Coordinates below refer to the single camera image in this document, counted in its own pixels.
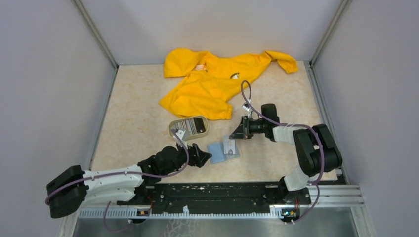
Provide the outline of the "beige card holder wallet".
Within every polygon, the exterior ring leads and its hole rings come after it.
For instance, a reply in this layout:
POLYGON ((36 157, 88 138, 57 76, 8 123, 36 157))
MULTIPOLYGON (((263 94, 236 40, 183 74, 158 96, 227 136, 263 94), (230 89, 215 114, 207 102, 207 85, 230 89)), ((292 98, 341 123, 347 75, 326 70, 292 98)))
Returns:
POLYGON ((207 151, 212 154, 211 164, 227 162, 241 156, 236 141, 230 139, 229 135, 224 136, 221 142, 208 144, 207 151))

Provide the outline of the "silver white credit card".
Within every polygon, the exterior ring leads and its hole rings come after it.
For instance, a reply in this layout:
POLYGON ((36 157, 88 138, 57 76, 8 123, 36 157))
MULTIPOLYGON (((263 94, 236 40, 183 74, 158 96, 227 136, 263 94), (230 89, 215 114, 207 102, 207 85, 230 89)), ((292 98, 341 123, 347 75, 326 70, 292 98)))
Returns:
POLYGON ((228 156, 237 154, 236 142, 230 139, 229 135, 223 137, 223 153, 228 156))

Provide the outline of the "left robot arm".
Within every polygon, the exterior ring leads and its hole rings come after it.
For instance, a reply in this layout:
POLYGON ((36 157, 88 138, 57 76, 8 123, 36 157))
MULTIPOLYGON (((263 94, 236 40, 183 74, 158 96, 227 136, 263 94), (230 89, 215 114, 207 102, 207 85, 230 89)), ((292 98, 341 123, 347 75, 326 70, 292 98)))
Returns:
POLYGON ((66 217, 89 204, 143 204, 148 198, 148 186, 177 175, 187 166, 201 168, 211 156, 194 143, 186 147, 165 146, 147 159, 120 169, 83 171, 80 165, 74 165, 47 184, 45 204, 53 219, 66 217))

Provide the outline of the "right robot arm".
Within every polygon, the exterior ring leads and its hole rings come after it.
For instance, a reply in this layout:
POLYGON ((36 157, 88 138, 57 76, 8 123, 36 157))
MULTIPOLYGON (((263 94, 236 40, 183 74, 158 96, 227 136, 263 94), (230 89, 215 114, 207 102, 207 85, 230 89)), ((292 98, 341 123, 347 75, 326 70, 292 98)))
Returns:
POLYGON ((298 190, 314 183, 324 172, 342 165, 342 155, 325 124, 313 127, 280 124, 276 106, 272 103, 261 106, 261 116, 253 119, 251 114, 243 116, 229 139, 248 140, 255 134, 264 134, 272 142, 295 146, 298 167, 281 178, 278 197, 283 203, 292 203, 298 190))

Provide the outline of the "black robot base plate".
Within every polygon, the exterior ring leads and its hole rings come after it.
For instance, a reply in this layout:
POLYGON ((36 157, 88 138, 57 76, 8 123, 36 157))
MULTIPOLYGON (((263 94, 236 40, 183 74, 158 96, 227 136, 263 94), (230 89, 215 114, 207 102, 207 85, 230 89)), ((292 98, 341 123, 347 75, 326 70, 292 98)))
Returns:
POLYGON ((156 183, 141 186, 129 201, 117 205, 150 206, 153 214, 267 214, 272 205, 286 205, 286 220, 299 218, 301 205, 312 203, 308 188, 284 193, 277 182, 156 183))

